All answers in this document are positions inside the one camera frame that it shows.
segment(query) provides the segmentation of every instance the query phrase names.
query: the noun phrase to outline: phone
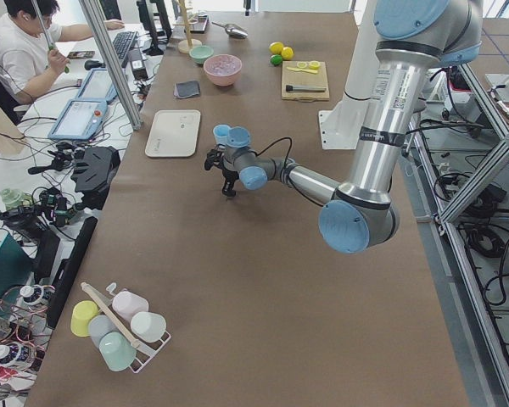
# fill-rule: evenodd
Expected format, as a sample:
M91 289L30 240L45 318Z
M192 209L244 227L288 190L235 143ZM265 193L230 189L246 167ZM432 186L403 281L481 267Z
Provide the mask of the phone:
M94 56L95 51L72 51L68 54L69 59L89 59Z

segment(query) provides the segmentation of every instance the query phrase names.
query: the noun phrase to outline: cutting board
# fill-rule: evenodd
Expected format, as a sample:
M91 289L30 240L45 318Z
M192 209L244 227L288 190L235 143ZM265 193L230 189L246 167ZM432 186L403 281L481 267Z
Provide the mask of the cutting board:
M328 89L328 78L326 75L326 64L321 62L318 74L308 74L307 72L293 72L288 70L287 66L296 68L298 61L284 61L282 63L281 77L281 99L299 100L299 101L315 101L330 100L330 90ZM302 85L302 86L324 86L325 92L287 92L286 85Z

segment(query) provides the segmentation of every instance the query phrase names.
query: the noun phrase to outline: yellow cup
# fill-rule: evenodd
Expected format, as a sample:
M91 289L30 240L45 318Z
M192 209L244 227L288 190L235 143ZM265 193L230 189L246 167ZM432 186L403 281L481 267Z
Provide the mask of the yellow cup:
M71 314L70 329L78 337L88 337L88 323L98 315L98 306L93 301L77 303Z

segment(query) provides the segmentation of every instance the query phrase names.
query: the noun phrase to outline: green bowl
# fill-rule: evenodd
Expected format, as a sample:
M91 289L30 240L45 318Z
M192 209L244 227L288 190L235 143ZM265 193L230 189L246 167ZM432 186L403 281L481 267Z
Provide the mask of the green bowl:
M213 48L207 45L198 45L193 47L188 54L196 64L202 65L207 58L213 55Z

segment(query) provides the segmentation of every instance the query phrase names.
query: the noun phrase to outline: man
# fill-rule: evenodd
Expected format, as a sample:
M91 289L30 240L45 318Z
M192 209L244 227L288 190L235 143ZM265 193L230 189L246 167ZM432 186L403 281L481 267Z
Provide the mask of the man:
M49 50L31 0L4 0L8 12L0 18L0 81L17 102L32 103L48 92L70 62L57 49ZM92 36L88 25L61 26L52 22L57 0L37 0L54 42L81 41ZM124 27L105 21L108 30Z

